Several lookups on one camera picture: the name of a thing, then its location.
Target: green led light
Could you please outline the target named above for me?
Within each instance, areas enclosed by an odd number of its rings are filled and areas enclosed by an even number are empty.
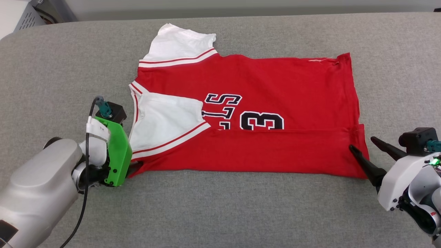
[[[436,165],[436,164],[438,164],[439,161],[440,161],[439,159],[434,158],[434,160],[432,162],[430,162],[430,164],[431,165]]]

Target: red stripe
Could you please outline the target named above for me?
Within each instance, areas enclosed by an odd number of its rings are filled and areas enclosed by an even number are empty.
[[[133,83],[131,83],[130,85],[132,85],[132,87],[135,88],[135,90],[137,90],[139,93],[142,94],[142,91],[140,91],[135,85],[133,85]]]
[[[135,118],[135,122],[138,121],[138,98],[136,97],[136,94],[133,93],[133,96],[135,97],[135,102],[136,102],[136,118]]]
[[[202,55],[204,55],[204,54],[206,54],[206,53],[208,53],[208,52],[210,52],[210,51],[213,51],[213,50],[214,50],[214,48],[212,48],[212,49],[206,51],[205,53],[203,53],[203,54],[197,56],[196,58],[185,58],[185,59],[176,59],[176,60],[168,60],[168,61],[158,61],[158,62],[140,61],[140,63],[145,63],[145,64],[159,64],[159,63],[175,62],[175,61],[179,61],[179,60],[195,60],[195,59],[200,58]]]
[[[170,143],[172,143],[172,142],[175,142],[175,141],[177,141],[178,139],[180,139],[180,138],[186,136],[187,134],[193,132],[194,130],[196,130],[198,127],[202,126],[202,125],[205,124],[205,123],[207,123],[207,122],[205,122],[205,121],[202,122],[201,124],[199,124],[199,125],[196,126],[195,128],[191,129],[190,131],[186,132],[185,134],[179,136],[178,138],[176,138],[176,139],[174,139],[174,140],[172,140],[172,141],[170,141],[170,142],[167,142],[167,143],[165,143],[165,144],[163,144],[163,145],[160,145],[160,146],[158,146],[158,147],[154,147],[154,148],[150,148],[150,149],[145,149],[145,150],[135,151],[135,152],[133,152],[133,154],[135,154],[135,153],[140,153],[140,152],[144,152],[144,151],[155,150],[155,149],[157,149],[157,148],[160,148],[160,147],[166,146],[166,145],[168,145],[168,144],[170,144]]]

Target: gray cushion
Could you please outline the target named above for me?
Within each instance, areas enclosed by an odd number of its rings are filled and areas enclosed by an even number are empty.
[[[350,52],[367,138],[398,145],[399,135],[415,127],[441,130],[437,13],[49,25],[0,41],[0,186],[50,138],[83,141],[98,94],[125,107],[128,133],[133,102],[127,85],[167,22],[216,33],[221,55]],[[389,169],[393,160],[367,142],[371,161]],[[406,213],[386,212],[376,197],[366,180],[329,175],[147,172],[118,188],[92,189],[69,247],[431,247]],[[41,247],[64,242],[81,204],[73,205]]]

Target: black cable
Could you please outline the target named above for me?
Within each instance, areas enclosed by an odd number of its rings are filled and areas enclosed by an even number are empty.
[[[97,97],[95,97],[95,99],[92,102],[92,106],[90,107],[90,112],[89,112],[89,116],[93,115],[93,108],[95,107],[95,102],[98,100]],[[85,175],[84,175],[84,200],[83,200],[83,206],[81,208],[81,213],[80,213],[80,217],[78,219],[77,225],[74,229],[74,231],[72,232],[72,234],[66,239],[66,241],[60,246],[60,248],[64,248],[69,241],[71,241],[71,239],[74,237],[75,233],[78,230],[78,227],[80,227],[83,215],[84,215],[84,211],[86,210],[86,201],[87,201],[87,192],[89,189],[89,133],[86,133],[86,168],[84,171]]]
[[[50,15],[49,13],[47,13],[47,12],[37,8],[37,7],[34,7],[34,9],[35,9],[35,11],[40,12],[40,13],[44,14],[45,16],[49,17],[50,19],[52,19],[53,23],[55,23],[55,24],[58,23],[58,21],[52,15]]]

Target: white trim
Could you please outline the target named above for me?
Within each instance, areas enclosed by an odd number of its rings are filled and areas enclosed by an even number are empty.
[[[172,62],[155,62],[152,64],[148,64],[148,63],[139,63],[139,67],[142,68],[154,68],[154,67],[166,67],[166,66],[172,66],[172,65],[178,65],[178,64],[192,64],[192,63],[197,63],[197,62],[201,62],[202,60],[217,54],[216,50],[211,50],[208,53],[197,57],[197,58],[179,58],[176,59],[176,61],[172,61]]]
[[[133,81],[131,84],[129,84],[129,87],[130,87],[130,89],[131,90],[133,90],[137,95],[139,95],[139,96],[141,96],[141,94],[143,94],[143,93],[148,93],[149,91],[146,89],[146,88],[144,88],[142,85],[140,85],[138,82],[136,82],[136,81]]]
[[[322,60],[319,60],[319,59],[313,59],[313,60],[308,60],[308,61],[322,62],[322,61],[324,61],[324,60],[328,60],[328,59],[330,59],[330,58],[325,58],[325,59],[322,59]]]
[[[136,116],[138,114],[138,105],[136,103],[139,102],[139,99],[138,99],[138,101],[136,101],[136,99],[135,99],[135,97],[136,97],[135,94],[136,93],[132,89],[132,87],[130,87],[130,91],[131,91],[131,95],[132,95],[132,99],[133,99],[133,106],[135,107],[135,109],[133,110],[133,123],[132,123],[132,129],[130,129],[129,140],[130,140],[130,137],[132,136],[132,132],[133,132],[133,129],[134,129],[135,123],[136,123]]]
[[[196,135],[198,135],[199,133],[201,133],[202,131],[204,131],[204,130],[210,128],[210,127],[211,127],[210,124],[205,123],[205,124],[201,125],[200,127],[198,127],[197,129],[195,129],[194,131],[192,131],[191,133],[185,135],[184,137],[181,137],[180,139],[177,139],[177,140],[171,142],[170,144],[167,144],[167,145],[165,145],[163,147],[159,147],[159,148],[154,149],[154,150],[149,150],[149,151],[144,151],[144,152],[140,152],[140,153],[135,153],[135,154],[132,155],[132,159],[148,157],[148,156],[152,156],[152,155],[155,155],[155,154],[167,151],[169,149],[172,149],[172,148],[174,148],[174,147],[176,147],[176,146],[178,146],[178,145],[188,141],[189,139],[195,137]]]
[[[139,62],[149,62],[151,64],[153,63],[164,63],[164,62],[171,62],[171,61],[175,61],[175,60],[193,60],[193,59],[197,59],[200,56],[202,56],[205,53],[208,53],[208,51],[211,50],[216,50],[213,46],[210,46],[209,48],[206,48],[204,50],[202,50],[202,52],[199,52],[197,54],[194,54],[192,56],[181,56],[181,57],[173,57],[173,58],[169,58],[169,59],[162,59],[162,60],[154,60],[154,59],[145,59],[143,58],[142,60],[139,60]]]

